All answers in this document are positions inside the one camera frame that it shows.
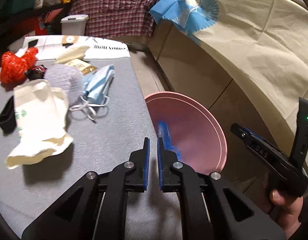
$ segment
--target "plaid shirt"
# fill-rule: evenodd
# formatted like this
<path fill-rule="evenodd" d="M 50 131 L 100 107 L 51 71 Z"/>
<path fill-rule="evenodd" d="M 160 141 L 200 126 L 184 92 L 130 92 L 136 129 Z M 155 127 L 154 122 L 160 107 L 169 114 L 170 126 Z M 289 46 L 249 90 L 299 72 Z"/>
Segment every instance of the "plaid shirt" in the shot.
<path fill-rule="evenodd" d="M 159 0 L 73 0 L 69 14 L 89 15 L 86 36 L 151 36 L 154 20 L 149 10 L 157 1 Z"/>

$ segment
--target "white plastic container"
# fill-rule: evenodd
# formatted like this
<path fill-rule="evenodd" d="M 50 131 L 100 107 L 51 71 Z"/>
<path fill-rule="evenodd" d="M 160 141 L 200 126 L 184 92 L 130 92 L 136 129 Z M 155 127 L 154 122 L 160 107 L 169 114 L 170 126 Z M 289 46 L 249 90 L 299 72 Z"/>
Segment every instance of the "white plastic container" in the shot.
<path fill-rule="evenodd" d="M 61 19 L 62 35 L 84 36 L 87 14 L 69 15 Z"/>

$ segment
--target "red bag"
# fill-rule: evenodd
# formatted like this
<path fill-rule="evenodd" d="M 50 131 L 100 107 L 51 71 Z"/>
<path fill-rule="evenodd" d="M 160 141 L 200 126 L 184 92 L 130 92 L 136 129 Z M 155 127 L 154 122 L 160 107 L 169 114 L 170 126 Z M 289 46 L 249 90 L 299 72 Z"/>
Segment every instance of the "red bag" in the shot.
<path fill-rule="evenodd" d="M 13 83 L 24 80 L 26 77 L 24 72 L 31 68 L 37 58 L 35 55 L 38 53 L 38 49 L 28 48 L 22 57 L 17 57 L 12 52 L 5 52 L 1 56 L 1 83 Z"/>

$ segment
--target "mask ear loop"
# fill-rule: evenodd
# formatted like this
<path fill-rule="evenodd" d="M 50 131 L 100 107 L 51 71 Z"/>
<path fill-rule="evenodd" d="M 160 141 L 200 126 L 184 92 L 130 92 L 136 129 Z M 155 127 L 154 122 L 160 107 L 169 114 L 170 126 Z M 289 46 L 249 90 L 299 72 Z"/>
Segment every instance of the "mask ear loop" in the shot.
<path fill-rule="evenodd" d="M 84 111 L 85 108 L 88 108 L 89 111 L 91 112 L 91 114 L 89 114 L 88 111 L 87 111 L 87 113 L 84 111 L 84 113 L 86 113 L 86 115 L 89 119 L 91 119 L 92 121 L 95 121 L 94 118 L 96 117 L 96 111 L 93 109 L 93 107 L 106 106 L 109 102 L 109 97 L 104 96 L 104 98 L 106 99 L 105 103 L 102 104 L 102 105 L 98 105 L 98 104 L 90 104 L 87 100 L 85 100 L 83 97 L 81 97 L 81 100 L 84 102 L 84 104 L 72 106 L 72 107 L 69 108 L 69 110 L 71 112 L 75 112 L 75 111 L 80 111 L 80 110 Z"/>

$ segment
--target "pink trash bin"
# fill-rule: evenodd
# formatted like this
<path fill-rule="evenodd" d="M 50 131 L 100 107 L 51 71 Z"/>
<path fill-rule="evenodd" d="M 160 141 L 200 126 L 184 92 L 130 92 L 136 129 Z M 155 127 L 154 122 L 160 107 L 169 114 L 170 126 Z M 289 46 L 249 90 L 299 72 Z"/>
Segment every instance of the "pink trash bin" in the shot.
<path fill-rule="evenodd" d="M 182 162 L 204 174 L 223 169 L 227 157 L 225 135 L 204 106 L 169 91 L 150 94 L 145 101 L 156 133 L 159 121 L 167 123 Z"/>

